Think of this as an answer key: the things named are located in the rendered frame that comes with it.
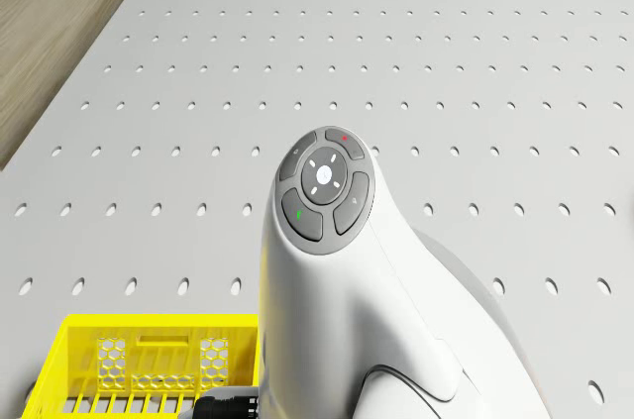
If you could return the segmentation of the yellow basket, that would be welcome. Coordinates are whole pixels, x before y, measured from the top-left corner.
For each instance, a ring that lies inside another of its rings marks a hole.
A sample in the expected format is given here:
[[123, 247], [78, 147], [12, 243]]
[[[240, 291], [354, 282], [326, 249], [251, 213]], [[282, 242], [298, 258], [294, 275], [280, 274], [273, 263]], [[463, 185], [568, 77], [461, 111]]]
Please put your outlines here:
[[178, 419], [214, 386], [255, 386], [255, 314], [73, 314], [21, 419]]

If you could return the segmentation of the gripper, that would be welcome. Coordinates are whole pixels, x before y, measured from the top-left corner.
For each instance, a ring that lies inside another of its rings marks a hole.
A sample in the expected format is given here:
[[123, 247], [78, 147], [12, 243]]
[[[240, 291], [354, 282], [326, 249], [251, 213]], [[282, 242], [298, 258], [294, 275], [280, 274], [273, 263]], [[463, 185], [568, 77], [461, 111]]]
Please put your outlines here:
[[258, 419], [257, 386], [212, 387], [195, 400], [178, 419]]

